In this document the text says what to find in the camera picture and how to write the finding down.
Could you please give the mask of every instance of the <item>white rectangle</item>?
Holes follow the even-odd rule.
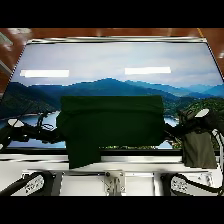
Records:
[[[20,76],[26,78],[66,78],[69,70],[21,70]]]
[[[170,67],[125,68],[125,75],[147,75],[155,73],[171,73]]]

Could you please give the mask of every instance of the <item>black border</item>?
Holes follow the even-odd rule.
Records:
[[[107,41],[107,42],[92,42],[92,41],[88,41],[88,43],[111,43],[111,42],[116,42],[116,43],[119,43],[119,42],[122,42],[122,41]],[[165,43],[204,43],[204,44],[207,44],[207,47],[209,49],[209,52],[210,54],[212,55],[212,58],[216,64],[216,67],[218,68],[218,71],[219,71],[219,74],[221,76],[221,79],[223,81],[223,84],[224,84],[224,77],[222,75],[222,72],[221,72],[221,69],[219,68],[219,65],[216,61],[216,58],[211,50],[211,47],[210,45],[208,44],[208,42],[188,42],[188,41],[178,41],[178,42],[175,42],[175,41],[162,41],[162,40],[158,40],[158,41],[153,41],[155,43],[158,43],[158,42],[165,42]],[[11,82],[11,79],[14,75],[14,72],[16,70],[16,67],[19,63],[19,60],[26,48],[27,45],[31,45],[31,44],[57,44],[57,43],[64,43],[64,44],[67,44],[67,43],[87,43],[86,41],[80,41],[80,42],[55,42],[55,43],[41,43],[41,42],[36,42],[36,43],[26,43],[26,45],[24,46],[21,54],[20,54],[20,57],[13,69],[13,72],[12,72],[12,75],[10,76],[9,78],[9,81],[7,83],[7,86],[5,88],[5,91],[4,91],[4,94],[0,100],[0,103],[1,101],[3,101],[4,99],[4,96],[5,96],[5,93],[7,91],[7,88]],[[104,150],[104,151],[101,151],[101,156],[182,156],[182,149],[157,149],[157,150]],[[50,148],[35,148],[35,147],[19,147],[19,148],[15,148],[15,147],[9,147],[9,148],[6,148],[6,150],[4,150],[4,154],[26,154],[26,155],[67,155],[67,150],[66,148],[53,148],[53,149],[50,149]],[[220,152],[219,151],[215,151],[215,155],[216,156],[219,156],[220,155]]]

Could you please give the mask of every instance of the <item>mountain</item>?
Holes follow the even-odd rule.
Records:
[[[145,95],[161,95],[171,100],[178,97],[151,88],[143,88],[139,86],[129,85],[116,79],[107,78],[97,80],[95,82],[82,82],[69,86],[58,85],[39,85],[31,86],[35,90],[41,90],[46,94],[51,94],[55,100],[59,101],[60,96],[145,96]]]
[[[192,93],[189,93],[188,95],[186,95],[185,97],[194,97],[194,98],[198,98],[198,99],[205,99],[205,98],[209,98],[209,97],[213,97],[213,96],[210,94],[192,92]]]
[[[17,82],[11,82],[0,105],[0,118],[21,114],[56,111],[60,105],[42,91],[33,90]]]
[[[176,88],[176,87],[169,86],[169,85],[151,84],[151,83],[141,82],[141,81],[133,82],[133,81],[128,80],[128,81],[125,81],[125,83],[127,83],[129,85],[144,87],[144,88],[162,90],[164,92],[173,94],[178,97],[185,96],[191,92],[190,90],[187,90],[185,88]]]
[[[191,92],[198,92],[198,93],[203,93],[209,89],[211,89],[212,86],[208,86],[208,85],[201,85],[201,84],[198,84],[198,85],[191,85],[189,87],[186,87],[186,89],[188,89],[189,91]]]
[[[214,86],[211,89],[203,92],[203,94],[210,94],[210,95],[213,95],[213,96],[224,97],[224,84]]]

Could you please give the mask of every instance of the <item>olive green cloth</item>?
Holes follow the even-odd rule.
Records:
[[[190,120],[196,114],[196,112],[192,112],[187,116],[187,118]],[[183,162],[185,166],[191,168],[217,168],[215,152],[211,141],[211,135],[208,132],[199,134],[193,131],[184,136]]]
[[[69,168],[100,162],[99,147],[163,142],[161,96],[63,96],[56,119],[66,139]]]

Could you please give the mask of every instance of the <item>mountain range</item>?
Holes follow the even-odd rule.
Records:
[[[45,110],[60,110],[61,96],[141,96],[161,95],[165,111],[172,115],[177,106],[183,107],[194,100],[224,97],[224,85],[209,87],[195,85],[188,88],[176,88],[169,85],[150,84],[146,82],[121,82],[107,78],[94,82],[82,82],[69,86],[32,85],[24,86],[11,82],[4,94],[0,106],[0,118],[18,116],[24,113],[29,105],[33,105],[26,113],[38,113]]]

